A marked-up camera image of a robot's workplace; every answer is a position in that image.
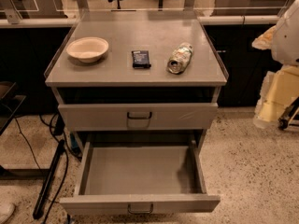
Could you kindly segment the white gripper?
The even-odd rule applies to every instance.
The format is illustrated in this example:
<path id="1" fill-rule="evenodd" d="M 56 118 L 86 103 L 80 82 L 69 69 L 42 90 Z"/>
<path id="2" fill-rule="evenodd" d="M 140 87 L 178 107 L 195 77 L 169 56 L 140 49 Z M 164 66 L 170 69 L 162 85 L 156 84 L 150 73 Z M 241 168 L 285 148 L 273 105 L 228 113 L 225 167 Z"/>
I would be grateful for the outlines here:
<path id="1" fill-rule="evenodd" d="M 284 64 L 263 79 L 253 123 L 258 128 L 278 124 L 278 119 L 299 97 L 299 0 L 295 0 L 278 20 L 252 42 L 255 49 L 271 49 L 275 61 Z"/>

